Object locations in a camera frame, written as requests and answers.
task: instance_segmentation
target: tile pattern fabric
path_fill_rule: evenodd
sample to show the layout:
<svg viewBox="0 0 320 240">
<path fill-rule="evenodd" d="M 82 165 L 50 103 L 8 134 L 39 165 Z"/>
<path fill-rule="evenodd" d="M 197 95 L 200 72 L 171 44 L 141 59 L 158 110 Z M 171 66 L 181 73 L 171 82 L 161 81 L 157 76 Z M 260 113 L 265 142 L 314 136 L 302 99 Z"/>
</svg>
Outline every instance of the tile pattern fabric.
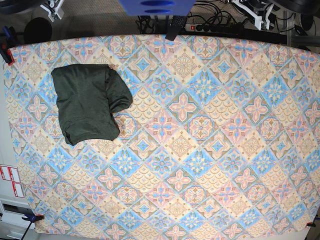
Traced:
<svg viewBox="0 0 320 240">
<path fill-rule="evenodd" d="M 231 38 L 116 35 L 12 49 L 5 97 L 38 233 L 205 240 L 301 231 L 320 206 L 320 56 Z M 70 146 L 49 74 L 109 64 L 120 135 Z"/>
</svg>

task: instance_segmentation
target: power strip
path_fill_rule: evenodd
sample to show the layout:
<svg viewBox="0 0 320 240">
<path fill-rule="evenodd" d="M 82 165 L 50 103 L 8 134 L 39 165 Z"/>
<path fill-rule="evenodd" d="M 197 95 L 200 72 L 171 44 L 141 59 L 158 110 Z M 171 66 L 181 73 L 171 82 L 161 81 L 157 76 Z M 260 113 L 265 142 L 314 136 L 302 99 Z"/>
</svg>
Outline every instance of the power strip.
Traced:
<svg viewBox="0 0 320 240">
<path fill-rule="evenodd" d="M 222 25 L 209 25 L 209 24 L 195 24 L 195 23 L 186 23 L 184 29 L 187 32 L 196 32 L 196 33 L 221 33 L 221 34 L 240 34 L 243 32 L 245 27 L 241 23 L 236 23 L 231 26 L 222 26 Z"/>
</svg>

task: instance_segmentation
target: dark green shirt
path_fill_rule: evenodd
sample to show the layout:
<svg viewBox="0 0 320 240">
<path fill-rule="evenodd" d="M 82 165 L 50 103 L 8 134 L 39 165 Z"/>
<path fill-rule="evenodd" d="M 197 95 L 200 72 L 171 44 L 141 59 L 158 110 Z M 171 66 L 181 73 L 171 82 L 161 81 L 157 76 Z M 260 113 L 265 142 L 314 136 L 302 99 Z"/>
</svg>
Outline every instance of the dark green shirt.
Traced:
<svg viewBox="0 0 320 240">
<path fill-rule="evenodd" d="M 132 95 L 108 65 L 74 64 L 52 71 L 59 123 L 67 144 L 113 141 L 120 133 L 112 113 L 127 109 Z"/>
</svg>

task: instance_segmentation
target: sticker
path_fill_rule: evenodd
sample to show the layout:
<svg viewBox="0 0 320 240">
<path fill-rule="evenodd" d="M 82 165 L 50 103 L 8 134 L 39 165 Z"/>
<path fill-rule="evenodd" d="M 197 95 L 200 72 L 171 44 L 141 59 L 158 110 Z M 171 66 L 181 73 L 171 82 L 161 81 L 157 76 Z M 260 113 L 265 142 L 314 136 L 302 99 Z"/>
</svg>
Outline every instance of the sticker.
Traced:
<svg viewBox="0 0 320 240">
<path fill-rule="evenodd" d="M 21 184 L 20 183 L 12 182 L 12 188 L 13 188 L 14 195 L 17 198 L 24 198 L 25 197 L 23 192 L 22 192 L 22 188 L 21 188 Z"/>
<path fill-rule="evenodd" d="M 9 169 L 6 166 L 0 166 L 1 176 L 3 180 L 11 181 Z"/>
<path fill-rule="evenodd" d="M 15 167 L 8 167 L 10 173 L 10 179 L 12 182 L 20 183 L 18 170 Z"/>
</svg>

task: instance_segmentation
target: white bracket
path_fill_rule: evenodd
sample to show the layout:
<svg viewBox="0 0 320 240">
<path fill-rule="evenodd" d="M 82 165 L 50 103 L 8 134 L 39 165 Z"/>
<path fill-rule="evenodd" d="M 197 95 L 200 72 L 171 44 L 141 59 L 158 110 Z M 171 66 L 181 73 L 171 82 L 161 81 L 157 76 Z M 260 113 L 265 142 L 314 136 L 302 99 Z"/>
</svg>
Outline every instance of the white bracket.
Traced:
<svg viewBox="0 0 320 240">
<path fill-rule="evenodd" d="M 61 9 L 61 6 L 64 3 L 64 1 L 65 0 L 49 0 L 49 7 L 43 4 L 41 4 L 40 7 L 44 9 L 46 12 L 48 12 L 48 18 L 51 20 L 51 22 L 54 22 L 56 19 L 61 20 L 64 17 L 65 12 Z"/>
<path fill-rule="evenodd" d="M 264 25 L 267 30 L 269 30 L 270 27 L 270 20 L 269 20 L 269 15 L 272 11 L 272 8 L 274 7 L 274 4 L 271 4 L 270 6 L 267 7 L 267 11 L 265 13 L 265 20 L 262 20 L 262 16 L 259 16 L 255 14 L 253 11 L 251 11 L 250 8 L 247 6 L 243 5 L 240 0 L 232 0 L 232 3 L 237 5 L 239 8 L 242 8 L 245 10 L 248 14 L 250 14 L 252 17 L 254 17 L 254 26 L 261 31 L 262 26 Z"/>
</svg>

